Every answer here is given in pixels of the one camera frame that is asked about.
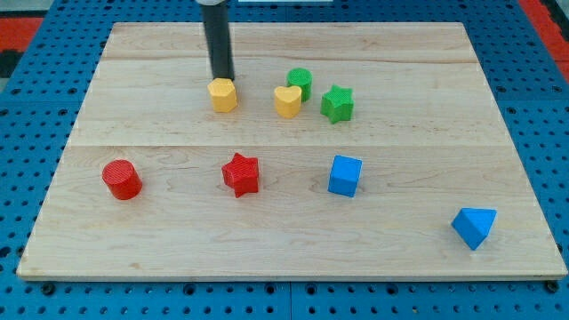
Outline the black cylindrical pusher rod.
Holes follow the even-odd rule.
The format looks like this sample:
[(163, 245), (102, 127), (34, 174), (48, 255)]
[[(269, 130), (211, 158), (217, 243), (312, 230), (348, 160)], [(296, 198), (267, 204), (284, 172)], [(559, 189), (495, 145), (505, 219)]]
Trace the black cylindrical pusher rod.
[(226, 0), (200, 0), (213, 78), (235, 79)]

